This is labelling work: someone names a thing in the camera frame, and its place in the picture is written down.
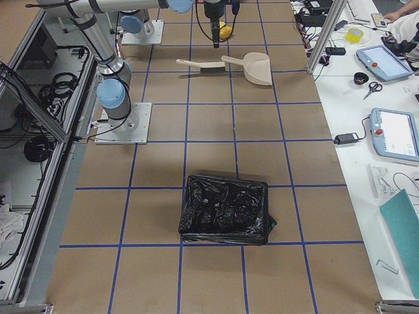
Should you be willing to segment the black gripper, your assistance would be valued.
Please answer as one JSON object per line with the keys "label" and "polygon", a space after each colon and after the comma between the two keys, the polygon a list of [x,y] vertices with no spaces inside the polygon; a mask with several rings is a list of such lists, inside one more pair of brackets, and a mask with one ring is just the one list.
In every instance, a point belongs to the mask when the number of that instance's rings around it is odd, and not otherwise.
{"label": "black gripper", "polygon": [[225,14],[226,1],[204,1],[204,14],[211,22],[211,38],[214,48],[219,48],[219,20]]}

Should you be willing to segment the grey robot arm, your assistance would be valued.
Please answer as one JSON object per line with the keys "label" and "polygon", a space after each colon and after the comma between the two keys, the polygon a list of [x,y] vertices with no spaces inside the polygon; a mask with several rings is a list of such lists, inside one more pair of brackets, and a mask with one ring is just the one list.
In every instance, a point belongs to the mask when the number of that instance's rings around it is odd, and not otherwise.
{"label": "grey robot arm", "polygon": [[133,34],[137,38],[148,38],[155,33],[155,27],[150,20],[147,9],[133,11],[121,11],[121,26],[127,33]]}
{"label": "grey robot arm", "polygon": [[91,48],[99,65],[103,82],[97,89],[97,98],[107,114],[112,130],[120,131],[135,125],[132,104],[129,98],[132,71],[127,63],[117,55],[101,30],[97,15],[121,12],[121,22],[128,20],[124,30],[129,33],[143,33],[147,26],[149,9],[171,9],[176,13],[186,13],[197,1],[37,1],[26,4],[26,8],[39,8],[52,16],[69,18]]}

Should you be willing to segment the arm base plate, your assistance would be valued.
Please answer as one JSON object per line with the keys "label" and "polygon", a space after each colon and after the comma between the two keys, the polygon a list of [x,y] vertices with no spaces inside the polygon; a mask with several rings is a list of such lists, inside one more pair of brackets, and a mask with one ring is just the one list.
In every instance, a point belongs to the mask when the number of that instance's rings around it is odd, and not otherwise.
{"label": "arm base plate", "polygon": [[149,134],[152,103],[132,103],[132,110],[128,119],[117,127],[116,121],[111,120],[100,123],[98,126],[99,135],[95,136],[94,142],[98,145],[146,145]]}
{"label": "arm base plate", "polygon": [[148,46],[160,44],[164,29],[163,20],[149,20],[143,23],[139,21],[121,22],[124,30],[122,45],[125,46]]}

